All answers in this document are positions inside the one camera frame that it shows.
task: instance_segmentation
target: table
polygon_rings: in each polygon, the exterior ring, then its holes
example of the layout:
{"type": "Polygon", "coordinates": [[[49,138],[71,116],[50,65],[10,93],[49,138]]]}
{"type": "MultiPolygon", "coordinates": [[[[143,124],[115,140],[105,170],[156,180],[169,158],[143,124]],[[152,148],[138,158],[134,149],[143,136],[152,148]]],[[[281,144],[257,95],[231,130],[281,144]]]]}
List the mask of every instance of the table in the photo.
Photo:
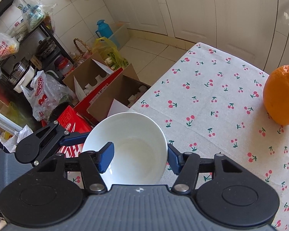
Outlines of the table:
{"type": "MultiPolygon", "coordinates": [[[[153,119],[180,152],[203,158],[222,152],[269,183],[281,201],[272,225],[289,230],[289,126],[276,124],[265,110],[267,78],[253,65],[197,43],[130,111],[153,119]]],[[[160,183],[172,186],[176,177],[167,165],[160,183]]],[[[201,174],[197,187],[210,179],[201,174]]]]}

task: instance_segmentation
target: orange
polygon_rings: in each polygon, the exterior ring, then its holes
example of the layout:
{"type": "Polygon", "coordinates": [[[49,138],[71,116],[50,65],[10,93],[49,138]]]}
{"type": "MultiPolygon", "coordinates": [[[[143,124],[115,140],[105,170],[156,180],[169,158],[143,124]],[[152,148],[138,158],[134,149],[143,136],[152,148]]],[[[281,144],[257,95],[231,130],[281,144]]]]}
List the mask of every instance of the orange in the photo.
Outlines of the orange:
{"type": "Polygon", "coordinates": [[[289,125],[289,65],[270,74],[263,89],[263,103],[276,123],[289,125]]]}

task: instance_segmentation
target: yellow plastic bag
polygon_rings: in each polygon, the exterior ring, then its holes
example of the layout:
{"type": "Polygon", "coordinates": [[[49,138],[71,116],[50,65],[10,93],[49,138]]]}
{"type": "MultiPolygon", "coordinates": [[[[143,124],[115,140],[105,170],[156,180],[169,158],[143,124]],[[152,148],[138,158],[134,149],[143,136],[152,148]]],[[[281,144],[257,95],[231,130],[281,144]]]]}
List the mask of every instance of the yellow plastic bag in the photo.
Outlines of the yellow plastic bag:
{"type": "Polygon", "coordinates": [[[125,68],[129,63],[121,56],[117,46],[108,38],[102,37],[95,40],[92,52],[99,52],[103,60],[112,70],[117,70],[122,67],[125,68]]]}

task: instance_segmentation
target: red box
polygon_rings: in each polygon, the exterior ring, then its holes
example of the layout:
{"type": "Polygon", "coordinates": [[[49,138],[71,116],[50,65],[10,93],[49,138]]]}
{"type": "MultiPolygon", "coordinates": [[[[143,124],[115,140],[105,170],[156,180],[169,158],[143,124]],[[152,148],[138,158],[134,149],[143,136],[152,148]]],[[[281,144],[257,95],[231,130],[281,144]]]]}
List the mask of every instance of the red box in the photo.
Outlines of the red box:
{"type": "MultiPolygon", "coordinates": [[[[92,127],[71,106],[68,106],[59,116],[58,122],[70,132],[79,132],[82,134],[92,130],[92,127]]],[[[82,147],[83,144],[62,146],[58,153],[64,153],[67,158],[78,157],[82,152],[82,147]]]]}

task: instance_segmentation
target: metal screw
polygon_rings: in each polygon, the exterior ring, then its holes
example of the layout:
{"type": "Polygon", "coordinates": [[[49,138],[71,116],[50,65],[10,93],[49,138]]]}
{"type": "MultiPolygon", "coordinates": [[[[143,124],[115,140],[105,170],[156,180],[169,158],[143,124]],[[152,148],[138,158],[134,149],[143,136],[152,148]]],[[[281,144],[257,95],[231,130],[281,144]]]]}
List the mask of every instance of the metal screw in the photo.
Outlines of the metal screw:
{"type": "Polygon", "coordinates": [[[178,192],[186,192],[190,189],[190,187],[186,184],[177,184],[174,186],[174,189],[178,192]]]}
{"type": "Polygon", "coordinates": [[[102,184],[99,184],[99,183],[91,184],[90,187],[89,187],[89,189],[90,189],[91,191],[94,191],[94,192],[100,192],[100,191],[102,191],[104,188],[105,188],[105,186],[102,185],[102,184]]]}

